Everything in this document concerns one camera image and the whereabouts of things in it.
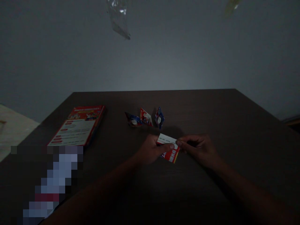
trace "gray wall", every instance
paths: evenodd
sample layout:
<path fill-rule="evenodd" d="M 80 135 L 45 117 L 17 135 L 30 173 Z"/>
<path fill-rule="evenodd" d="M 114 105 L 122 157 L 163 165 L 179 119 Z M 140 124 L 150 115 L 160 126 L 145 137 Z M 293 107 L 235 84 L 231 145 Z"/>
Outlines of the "gray wall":
<path fill-rule="evenodd" d="M 236 88 L 299 115 L 299 1 L 226 3 L 134 1 L 125 41 L 104 0 L 1 1 L 0 102 L 41 122 L 73 91 Z"/>

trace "hand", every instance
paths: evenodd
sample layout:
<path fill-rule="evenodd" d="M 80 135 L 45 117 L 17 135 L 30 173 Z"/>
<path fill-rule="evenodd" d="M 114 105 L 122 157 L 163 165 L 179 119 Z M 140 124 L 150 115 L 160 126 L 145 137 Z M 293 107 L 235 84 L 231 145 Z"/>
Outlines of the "hand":
<path fill-rule="evenodd" d="M 158 136 L 148 135 L 140 149 L 133 156 L 142 165 L 147 165 L 153 163 L 157 158 L 172 149 L 175 148 L 174 144 L 165 144 L 163 146 L 157 147 L 156 142 Z"/>
<path fill-rule="evenodd" d="M 196 147 L 189 145 L 187 142 L 196 143 Z M 214 169 L 222 159 L 218 155 L 211 139 L 207 134 L 190 134 L 179 138 L 176 144 L 183 150 L 193 156 L 201 165 Z"/>

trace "dark wooden table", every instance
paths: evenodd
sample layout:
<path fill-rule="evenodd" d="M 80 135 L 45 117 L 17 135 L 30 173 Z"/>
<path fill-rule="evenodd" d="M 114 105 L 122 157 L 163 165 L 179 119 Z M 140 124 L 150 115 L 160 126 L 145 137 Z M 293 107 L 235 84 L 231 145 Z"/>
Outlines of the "dark wooden table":
<path fill-rule="evenodd" d="M 106 105 L 107 113 L 84 153 L 78 187 L 133 155 L 148 133 L 159 133 L 158 128 L 129 127 L 124 112 L 139 115 L 142 107 L 154 114 L 160 106 L 166 118 L 163 134 L 179 138 L 183 134 L 209 133 L 219 154 L 232 167 L 300 209 L 300 135 L 235 89 L 75 92 L 18 149 L 45 146 L 74 107 L 99 104 Z M 34 153 L 13 160 L 9 155 L 1 163 L 4 220 L 15 216 L 23 201 L 30 200 L 33 185 L 40 185 L 42 171 L 46 169 L 41 161 L 49 160 L 49 156 L 42 157 L 43 154 Z M 195 223 L 195 220 L 241 223 L 243 218 L 207 172 L 189 155 L 180 153 L 175 164 L 159 158 L 140 170 L 106 222 Z"/>

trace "red and white card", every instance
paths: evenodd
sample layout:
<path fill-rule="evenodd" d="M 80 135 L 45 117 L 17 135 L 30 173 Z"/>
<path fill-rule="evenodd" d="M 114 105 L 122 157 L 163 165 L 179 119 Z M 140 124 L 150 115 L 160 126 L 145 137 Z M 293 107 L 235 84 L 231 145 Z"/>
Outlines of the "red and white card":
<path fill-rule="evenodd" d="M 161 155 L 162 158 L 168 160 L 171 163 L 175 163 L 178 152 L 180 150 L 180 147 L 176 144 L 176 139 L 171 138 L 164 134 L 160 134 L 156 143 L 158 145 L 164 145 L 164 144 L 170 144 L 170 143 L 175 145 L 175 148 L 173 150 L 171 150 L 169 152 L 165 152 L 164 154 Z"/>

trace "hanging plastic bag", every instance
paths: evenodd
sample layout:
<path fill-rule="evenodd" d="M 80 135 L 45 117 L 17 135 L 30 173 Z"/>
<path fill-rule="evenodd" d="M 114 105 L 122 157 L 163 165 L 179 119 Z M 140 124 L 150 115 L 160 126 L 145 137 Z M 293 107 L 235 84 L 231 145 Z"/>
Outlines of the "hanging plastic bag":
<path fill-rule="evenodd" d="M 130 40 L 126 23 L 127 0 L 106 0 L 106 2 L 112 29 L 127 40 Z"/>

